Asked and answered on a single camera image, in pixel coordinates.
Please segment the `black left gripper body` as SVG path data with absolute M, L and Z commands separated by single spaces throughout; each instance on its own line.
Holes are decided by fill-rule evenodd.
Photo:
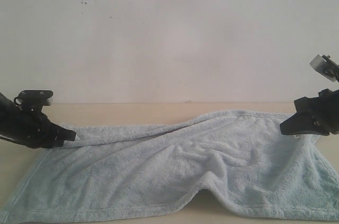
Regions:
M 23 112 L 1 94 L 1 139 L 32 149 L 51 148 L 51 124 L 42 111 Z

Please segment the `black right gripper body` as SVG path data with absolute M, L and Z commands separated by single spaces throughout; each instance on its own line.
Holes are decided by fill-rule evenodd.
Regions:
M 322 90 L 317 97 L 302 97 L 294 101 L 296 113 L 309 113 L 327 130 L 338 134 L 338 90 Z

